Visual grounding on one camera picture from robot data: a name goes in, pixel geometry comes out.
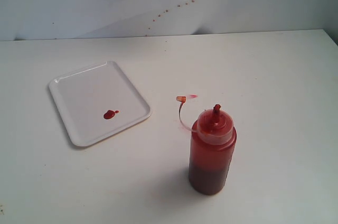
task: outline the white backdrop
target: white backdrop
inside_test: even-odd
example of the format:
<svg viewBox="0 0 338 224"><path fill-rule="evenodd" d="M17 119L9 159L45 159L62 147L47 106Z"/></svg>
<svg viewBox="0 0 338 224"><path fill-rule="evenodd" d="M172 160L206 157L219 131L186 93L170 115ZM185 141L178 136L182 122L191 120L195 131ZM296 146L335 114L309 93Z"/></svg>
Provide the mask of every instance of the white backdrop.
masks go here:
<svg viewBox="0 0 338 224"><path fill-rule="evenodd" d="M90 7L90 14L83 14L87 12L85 5L89 1L94 7ZM331 36L338 38L338 0L126 0L123 7L126 10L120 10L116 1L0 0L3 5L0 8L0 39L99 38L319 28L325 28ZM105 14L106 8L117 13Z"/></svg>

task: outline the bottle cap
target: bottle cap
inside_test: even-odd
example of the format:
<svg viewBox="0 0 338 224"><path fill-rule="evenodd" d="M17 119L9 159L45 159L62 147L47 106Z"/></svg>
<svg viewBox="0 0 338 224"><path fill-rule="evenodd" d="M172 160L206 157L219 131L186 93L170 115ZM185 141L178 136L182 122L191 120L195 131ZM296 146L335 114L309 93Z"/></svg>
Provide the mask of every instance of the bottle cap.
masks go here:
<svg viewBox="0 0 338 224"><path fill-rule="evenodd" d="M231 140L234 130L233 121L229 114L220 110L216 104L200 114L197 120L197 134L201 140L211 145L223 145Z"/></svg>

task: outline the white table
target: white table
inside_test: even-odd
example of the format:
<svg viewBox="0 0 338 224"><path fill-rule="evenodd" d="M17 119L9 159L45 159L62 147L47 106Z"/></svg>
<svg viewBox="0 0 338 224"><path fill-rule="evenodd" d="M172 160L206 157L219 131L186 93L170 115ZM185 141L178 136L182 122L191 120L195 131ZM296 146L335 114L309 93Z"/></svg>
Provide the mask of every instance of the white table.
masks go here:
<svg viewBox="0 0 338 224"><path fill-rule="evenodd" d="M47 85L119 63L152 116L71 145ZM338 47L322 30L0 42L1 224L338 223ZM225 188L187 181L188 124L220 103L238 132Z"/></svg>

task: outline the rectangular plate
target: rectangular plate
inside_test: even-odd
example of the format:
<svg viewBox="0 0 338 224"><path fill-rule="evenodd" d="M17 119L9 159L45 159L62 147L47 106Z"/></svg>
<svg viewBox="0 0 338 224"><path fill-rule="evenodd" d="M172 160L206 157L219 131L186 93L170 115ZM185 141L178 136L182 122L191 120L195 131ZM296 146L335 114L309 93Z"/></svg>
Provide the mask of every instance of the rectangular plate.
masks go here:
<svg viewBox="0 0 338 224"><path fill-rule="evenodd" d="M117 63L107 61L53 79L49 89L69 137L89 146L151 115L151 108ZM117 113L104 119L108 110Z"/></svg>

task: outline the red squeeze bottle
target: red squeeze bottle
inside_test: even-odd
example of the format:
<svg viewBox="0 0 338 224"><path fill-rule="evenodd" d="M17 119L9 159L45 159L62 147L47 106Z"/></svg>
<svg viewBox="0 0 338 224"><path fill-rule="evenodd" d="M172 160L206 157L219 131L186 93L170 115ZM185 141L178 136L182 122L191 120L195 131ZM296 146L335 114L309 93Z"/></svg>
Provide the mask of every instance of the red squeeze bottle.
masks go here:
<svg viewBox="0 0 338 224"><path fill-rule="evenodd" d="M204 111L192 126L189 181L206 195L223 189L237 139L232 118L220 108Z"/></svg>

